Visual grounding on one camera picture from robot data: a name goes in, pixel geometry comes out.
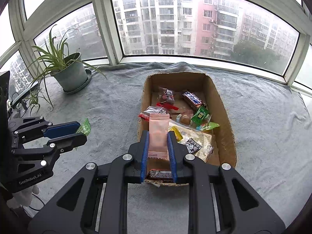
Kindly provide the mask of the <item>white gloved left hand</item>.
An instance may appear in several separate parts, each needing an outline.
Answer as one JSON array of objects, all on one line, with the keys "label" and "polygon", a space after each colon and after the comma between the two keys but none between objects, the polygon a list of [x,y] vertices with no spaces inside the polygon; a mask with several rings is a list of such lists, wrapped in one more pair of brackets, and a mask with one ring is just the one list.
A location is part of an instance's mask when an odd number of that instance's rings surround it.
[{"label": "white gloved left hand", "polygon": [[9,208],[19,208],[21,206],[28,207],[32,202],[32,194],[38,195],[40,192],[37,185],[31,186],[27,189],[13,193],[13,198],[7,201],[7,206]]}]

